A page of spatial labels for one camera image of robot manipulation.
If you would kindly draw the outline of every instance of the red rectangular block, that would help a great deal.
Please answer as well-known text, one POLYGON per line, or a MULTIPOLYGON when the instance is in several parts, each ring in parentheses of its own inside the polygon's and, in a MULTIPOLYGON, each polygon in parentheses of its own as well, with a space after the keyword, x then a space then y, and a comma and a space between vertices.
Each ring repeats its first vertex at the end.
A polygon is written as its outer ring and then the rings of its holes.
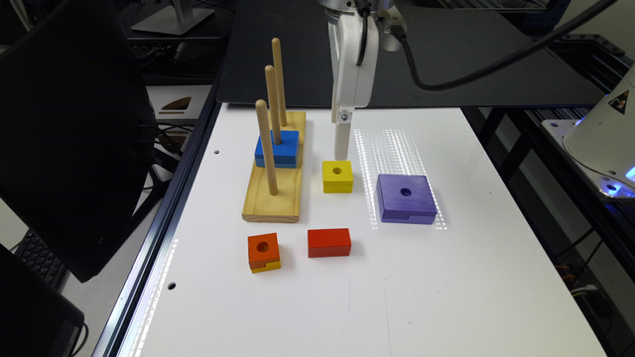
POLYGON ((309 230, 309 258, 350 255, 348 228, 309 230))

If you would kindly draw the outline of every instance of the block hole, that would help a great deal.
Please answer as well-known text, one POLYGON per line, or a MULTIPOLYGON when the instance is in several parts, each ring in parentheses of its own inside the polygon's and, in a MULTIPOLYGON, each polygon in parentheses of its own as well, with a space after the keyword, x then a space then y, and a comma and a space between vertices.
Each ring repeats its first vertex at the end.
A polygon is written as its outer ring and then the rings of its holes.
POLYGON ((260 242, 258 243, 258 245, 256 246, 256 249, 258 249, 258 252, 260 253, 265 253, 266 251, 269 250, 269 243, 267 242, 260 242))

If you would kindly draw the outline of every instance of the keyboard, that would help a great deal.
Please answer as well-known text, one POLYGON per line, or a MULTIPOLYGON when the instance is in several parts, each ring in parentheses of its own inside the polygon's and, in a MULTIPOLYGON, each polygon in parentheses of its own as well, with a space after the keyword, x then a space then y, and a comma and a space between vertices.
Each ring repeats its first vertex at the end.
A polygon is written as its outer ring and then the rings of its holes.
POLYGON ((55 290, 60 288, 67 268, 31 229, 18 245, 16 256, 55 290))

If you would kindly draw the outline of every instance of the yellow square block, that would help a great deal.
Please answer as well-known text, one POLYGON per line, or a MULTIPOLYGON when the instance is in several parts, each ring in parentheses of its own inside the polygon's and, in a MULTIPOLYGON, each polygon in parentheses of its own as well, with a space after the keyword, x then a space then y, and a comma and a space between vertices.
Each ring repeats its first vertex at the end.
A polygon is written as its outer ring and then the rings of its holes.
POLYGON ((324 193, 351 193, 353 169, 350 161, 325 161, 321 163, 324 193))
POLYGON ((353 192, 352 184, 325 184, 324 193, 351 193, 353 192))
POLYGON ((280 264, 280 261, 271 262, 271 263, 266 263, 265 264, 265 268, 252 269, 251 273, 266 272, 266 271, 269 271, 269 270, 280 269, 280 268, 282 268, 282 265, 280 264))

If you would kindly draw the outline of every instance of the purple square block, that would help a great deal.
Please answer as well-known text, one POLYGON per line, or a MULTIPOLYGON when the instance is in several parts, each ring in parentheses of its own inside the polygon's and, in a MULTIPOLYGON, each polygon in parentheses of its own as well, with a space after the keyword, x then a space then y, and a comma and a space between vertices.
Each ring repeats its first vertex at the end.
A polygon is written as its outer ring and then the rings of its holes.
POLYGON ((380 175, 377 198, 382 222, 432 224, 437 217, 425 176, 380 175))

